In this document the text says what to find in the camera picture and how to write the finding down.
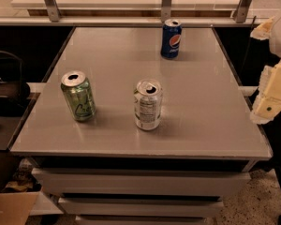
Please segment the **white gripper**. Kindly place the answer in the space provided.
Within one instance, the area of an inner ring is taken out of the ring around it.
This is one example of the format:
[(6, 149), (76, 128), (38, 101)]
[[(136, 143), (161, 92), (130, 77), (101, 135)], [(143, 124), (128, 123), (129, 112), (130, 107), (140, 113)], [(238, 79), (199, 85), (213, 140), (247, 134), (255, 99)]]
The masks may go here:
[[(277, 14), (253, 29), (250, 37), (269, 39), (271, 53), (281, 58), (281, 9)], [(267, 124), (281, 112), (281, 60), (274, 67), (265, 66), (259, 78), (258, 95), (250, 119), (255, 124)]]

